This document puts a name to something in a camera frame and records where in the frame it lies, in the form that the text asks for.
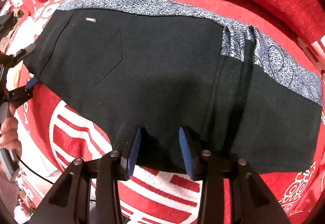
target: small label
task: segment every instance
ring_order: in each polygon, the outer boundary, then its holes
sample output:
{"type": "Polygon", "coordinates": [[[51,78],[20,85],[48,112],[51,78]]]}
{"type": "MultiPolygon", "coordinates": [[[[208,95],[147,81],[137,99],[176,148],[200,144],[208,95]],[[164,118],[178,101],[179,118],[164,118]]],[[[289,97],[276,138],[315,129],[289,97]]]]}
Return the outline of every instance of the small label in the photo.
{"type": "Polygon", "coordinates": [[[95,18],[86,18],[86,21],[90,21],[90,22],[96,22],[96,19],[95,18]]]}

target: human hand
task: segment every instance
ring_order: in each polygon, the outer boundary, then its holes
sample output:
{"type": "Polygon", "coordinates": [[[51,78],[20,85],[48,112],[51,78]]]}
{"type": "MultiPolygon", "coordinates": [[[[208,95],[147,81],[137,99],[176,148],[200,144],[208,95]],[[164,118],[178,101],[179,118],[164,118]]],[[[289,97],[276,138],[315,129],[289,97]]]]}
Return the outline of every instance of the human hand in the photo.
{"type": "Polygon", "coordinates": [[[9,105],[9,111],[11,117],[8,117],[3,122],[3,124],[1,124],[0,148],[5,148],[7,150],[16,150],[18,157],[21,157],[22,144],[18,140],[18,120],[14,117],[16,109],[12,104],[9,105]]]}

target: silver bolt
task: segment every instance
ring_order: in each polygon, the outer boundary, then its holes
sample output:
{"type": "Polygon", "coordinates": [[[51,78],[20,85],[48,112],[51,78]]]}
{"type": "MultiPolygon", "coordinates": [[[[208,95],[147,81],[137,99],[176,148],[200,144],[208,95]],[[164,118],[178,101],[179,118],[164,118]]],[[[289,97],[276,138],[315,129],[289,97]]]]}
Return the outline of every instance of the silver bolt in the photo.
{"type": "Polygon", "coordinates": [[[247,164],[247,161],[246,161],[244,158],[239,158],[239,159],[238,159],[238,163],[239,163],[240,165],[246,165],[246,164],[247,164]]]}
{"type": "Polygon", "coordinates": [[[209,157],[211,155],[211,152],[209,150],[203,150],[201,154],[205,157],[209,157]]]}
{"type": "Polygon", "coordinates": [[[119,151],[118,150],[112,150],[110,153],[109,153],[110,157],[118,157],[120,155],[119,151]]]}
{"type": "Polygon", "coordinates": [[[74,159],[74,165],[80,165],[80,164],[82,164],[81,158],[74,159]]]}

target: black wire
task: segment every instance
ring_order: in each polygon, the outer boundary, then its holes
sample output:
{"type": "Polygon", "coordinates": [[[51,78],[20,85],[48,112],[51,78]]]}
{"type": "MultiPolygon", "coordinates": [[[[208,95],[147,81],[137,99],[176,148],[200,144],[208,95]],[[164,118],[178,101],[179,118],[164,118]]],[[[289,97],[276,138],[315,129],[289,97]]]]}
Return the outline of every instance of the black wire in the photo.
{"type": "Polygon", "coordinates": [[[35,171],[33,171],[29,166],[27,166],[18,156],[17,156],[17,158],[18,158],[18,160],[28,169],[28,170],[30,170],[32,173],[34,173],[34,174],[36,174],[38,177],[40,177],[40,178],[42,178],[43,180],[45,180],[45,181],[47,181],[48,183],[50,183],[50,184],[54,184],[54,183],[52,183],[50,180],[47,180],[46,178],[44,178],[43,176],[40,176],[38,173],[36,173],[35,171]]]}

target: gray patterned fabric panel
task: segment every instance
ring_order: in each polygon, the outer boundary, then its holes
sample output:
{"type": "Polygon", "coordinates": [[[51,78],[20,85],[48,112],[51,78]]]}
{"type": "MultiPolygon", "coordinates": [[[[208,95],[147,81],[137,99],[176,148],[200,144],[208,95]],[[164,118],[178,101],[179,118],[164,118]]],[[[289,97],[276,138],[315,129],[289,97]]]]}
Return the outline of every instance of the gray patterned fabric panel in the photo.
{"type": "Polygon", "coordinates": [[[245,40],[256,41],[254,63],[277,83],[323,106],[321,78],[300,66],[256,27],[211,11],[171,0],[66,0],[58,10],[109,9],[147,16],[189,16],[211,19],[224,27],[221,55],[244,61],[245,40]]]}

